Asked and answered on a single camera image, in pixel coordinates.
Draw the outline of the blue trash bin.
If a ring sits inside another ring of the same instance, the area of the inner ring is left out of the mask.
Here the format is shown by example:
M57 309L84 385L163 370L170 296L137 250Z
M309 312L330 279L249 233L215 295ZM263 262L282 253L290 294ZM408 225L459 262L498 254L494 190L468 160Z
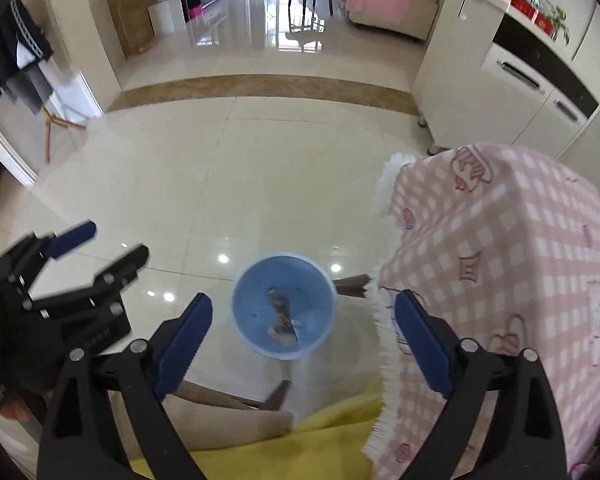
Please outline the blue trash bin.
M293 361L308 356L332 332L337 292L314 261L278 252L254 262L234 284L236 330L260 356Z

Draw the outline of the pink checkered tablecloth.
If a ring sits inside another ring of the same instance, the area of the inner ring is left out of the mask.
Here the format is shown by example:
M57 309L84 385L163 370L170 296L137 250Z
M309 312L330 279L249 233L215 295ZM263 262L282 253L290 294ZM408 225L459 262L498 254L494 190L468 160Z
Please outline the pink checkered tablecloth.
M476 143L394 154L375 202L392 235L366 289L385 359L364 448L374 477L404 473L443 406L396 325L403 289L486 350L538 352L567 464L581 465L600 429L600 192L530 148Z

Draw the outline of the yellow trousers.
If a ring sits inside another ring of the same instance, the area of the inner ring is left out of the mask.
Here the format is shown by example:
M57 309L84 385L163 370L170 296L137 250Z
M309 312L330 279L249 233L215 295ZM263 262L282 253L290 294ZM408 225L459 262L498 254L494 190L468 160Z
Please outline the yellow trousers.
M167 396L163 407L209 479L368 479L364 445L382 409L379 377L357 396L294 426L286 411L255 410L222 392Z

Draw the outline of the clothes drying rack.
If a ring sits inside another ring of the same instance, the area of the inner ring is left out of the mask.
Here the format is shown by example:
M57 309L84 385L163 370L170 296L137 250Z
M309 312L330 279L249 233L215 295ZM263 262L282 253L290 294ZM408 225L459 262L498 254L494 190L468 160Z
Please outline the clothes drying rack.
M9 0L0 16L0 124L30 155L53 155L53 133L84 131L93 116L82 75L61 68L52 43L22 0Z

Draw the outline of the white small bin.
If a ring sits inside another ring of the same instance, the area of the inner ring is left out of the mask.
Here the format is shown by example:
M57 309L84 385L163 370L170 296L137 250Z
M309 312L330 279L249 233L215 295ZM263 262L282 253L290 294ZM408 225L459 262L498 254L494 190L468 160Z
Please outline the white small bin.
M163 0L148 8L151 26L157 37L182 32L186 21L181 0Z

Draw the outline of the white sideboard cabinet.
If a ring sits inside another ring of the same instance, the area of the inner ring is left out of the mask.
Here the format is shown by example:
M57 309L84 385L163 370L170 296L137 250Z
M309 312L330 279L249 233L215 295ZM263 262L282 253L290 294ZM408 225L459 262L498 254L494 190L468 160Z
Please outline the white sideboard cabinet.
M429 154L493 142L557 158L600 112L600 3L532 1L566 11L568 46L510 0L445 0L412 88Z

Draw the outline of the pink blanket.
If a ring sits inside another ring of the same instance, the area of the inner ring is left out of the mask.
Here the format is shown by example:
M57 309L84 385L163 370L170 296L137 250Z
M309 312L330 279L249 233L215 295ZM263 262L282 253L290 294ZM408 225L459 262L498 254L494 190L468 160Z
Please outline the pink blanket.
M411 0L346 0L346 9L399 25L410 3Z

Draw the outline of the red gift box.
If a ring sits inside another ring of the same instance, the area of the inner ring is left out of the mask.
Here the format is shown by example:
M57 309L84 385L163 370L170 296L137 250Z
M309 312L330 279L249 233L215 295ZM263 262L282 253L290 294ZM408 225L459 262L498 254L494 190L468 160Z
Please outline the red gift box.
M538 2L533 2L532 0L510 0L510 6L521 14L524 14L531 23L539 27L547 36L554 35L555 26Z

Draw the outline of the potted green plant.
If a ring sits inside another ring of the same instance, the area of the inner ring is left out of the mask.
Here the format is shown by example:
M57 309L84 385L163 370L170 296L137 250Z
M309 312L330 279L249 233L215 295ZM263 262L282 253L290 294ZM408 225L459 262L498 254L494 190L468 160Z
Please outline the potted green plant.
M548 10L550 10L550 14L548 14L548 18L553 26L552 34L550 35L554 41L557 40L559 36L562 36L562 40L566 46L570 44L570 30L566 24L567 21L567 13L565 10L562 10L560 6L554 3L547 3Z

